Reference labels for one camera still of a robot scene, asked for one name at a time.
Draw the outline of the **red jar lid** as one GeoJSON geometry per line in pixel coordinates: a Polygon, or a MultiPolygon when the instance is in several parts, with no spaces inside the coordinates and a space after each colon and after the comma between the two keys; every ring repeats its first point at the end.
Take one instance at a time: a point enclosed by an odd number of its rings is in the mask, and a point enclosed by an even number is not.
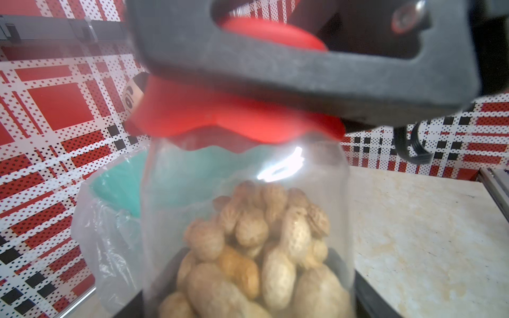
{"type": "Polygon", "coordinates": [[[125,123],[128,134],[164,139],[185,151],[220,147],[242,153],[303,136],[339,141],[346,134],[337,117],[155,75],[136,101],[125,123]]]}

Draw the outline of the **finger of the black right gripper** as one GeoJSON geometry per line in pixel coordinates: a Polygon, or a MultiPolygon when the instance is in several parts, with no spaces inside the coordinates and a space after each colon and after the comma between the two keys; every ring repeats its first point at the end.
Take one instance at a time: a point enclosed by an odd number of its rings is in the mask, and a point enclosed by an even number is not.
{"type": "Polygon", "coordinates": [[[411,59],[318,52],[222,30],[239,1],[127,1],[137,55],[155,75],[340,117],[400,127],[457,113],[481,92],[466,1],[427,1],[411,59]]]}

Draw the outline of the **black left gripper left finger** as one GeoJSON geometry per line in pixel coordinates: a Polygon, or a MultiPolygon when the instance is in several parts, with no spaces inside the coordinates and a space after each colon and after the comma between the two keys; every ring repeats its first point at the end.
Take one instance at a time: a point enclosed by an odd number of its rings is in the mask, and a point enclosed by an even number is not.
{"type": "Polygon", "coordinates": [[[144,299],[140,291],[126,306],[113,318],[144,318],[144,299]]]}

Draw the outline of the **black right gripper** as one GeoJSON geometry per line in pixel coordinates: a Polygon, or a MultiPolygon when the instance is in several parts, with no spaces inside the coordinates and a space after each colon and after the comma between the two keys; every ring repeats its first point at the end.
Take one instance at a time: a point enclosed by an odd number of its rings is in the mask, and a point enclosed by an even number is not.
{"type": "Polygon", "coordinates": [[[332,51],[455,62],[480,95],[508,91],[507,1],[298,1],[288,23],[332,51]]]}

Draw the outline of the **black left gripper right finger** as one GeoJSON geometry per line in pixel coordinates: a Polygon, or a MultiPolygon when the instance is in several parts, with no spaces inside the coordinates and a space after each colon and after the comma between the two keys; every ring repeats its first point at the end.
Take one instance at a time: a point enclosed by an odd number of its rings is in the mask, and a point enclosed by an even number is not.
{"type": "Polygon", "coordinates": [[[355,296],[358,318],[402,318],[358,272],[355,272],[355,296]]]}

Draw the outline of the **clear peanut jar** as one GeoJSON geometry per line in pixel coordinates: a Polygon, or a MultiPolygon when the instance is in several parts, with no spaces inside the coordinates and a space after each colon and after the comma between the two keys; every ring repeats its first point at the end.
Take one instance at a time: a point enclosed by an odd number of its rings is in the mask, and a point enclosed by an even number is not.
{"type": "Polygon", "coordinates": [[[145,317],[355,317],[348,162],[322,135],[154,139],[145,317]]]}

